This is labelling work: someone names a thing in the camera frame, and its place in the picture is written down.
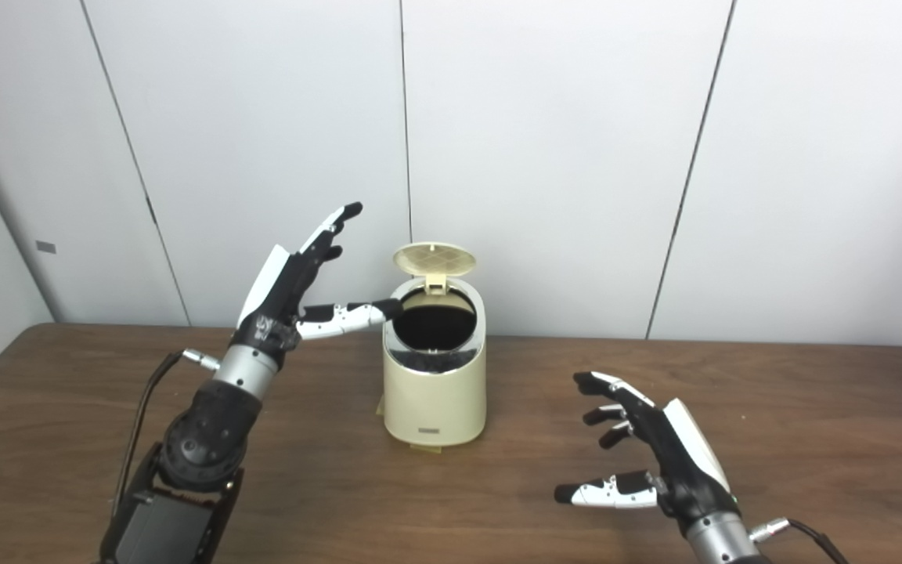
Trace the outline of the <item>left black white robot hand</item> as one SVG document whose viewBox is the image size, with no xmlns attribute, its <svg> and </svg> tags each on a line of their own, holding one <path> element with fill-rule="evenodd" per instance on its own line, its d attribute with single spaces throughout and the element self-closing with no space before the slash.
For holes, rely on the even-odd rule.
<svg viewBox="0 0 902 564">
<path fill-rule="evenodd" d="M 360 202 L 330 214 L 297 252 L 279 245 L 262 265 L 244 300 L 229 348 L 247 347 L 268 357 L 276 367 L 298 344 L 386 324 L 403 314 L 397 298 L 347 304 L 301 304 L 323 264 L 343 252 L 334 240 L 346 222 L 362 213 Z"/>
</svg>

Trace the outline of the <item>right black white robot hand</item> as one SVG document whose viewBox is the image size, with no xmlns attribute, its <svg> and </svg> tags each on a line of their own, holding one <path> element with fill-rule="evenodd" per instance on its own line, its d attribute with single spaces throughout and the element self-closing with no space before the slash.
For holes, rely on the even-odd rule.
<svg viewBox="0 0 902 564">
<path fill-rule="evenodd" d="M 672 399 L 657 407 L 629 382 L 597 371 L 581 371 L 573 381 L 584 396 L 611 400 L 583 415 L 584 425 L 611 422 L 598 440 L 611 449 L 637 439 L 654 454 L 656 470 L 617 472 L 609 477 L 555 486 L 559 504 L 611 509 L 658 508 L 681 534 L 717 514 L 741 516 L 726 475 L 686 404 Z"/>
</svg>

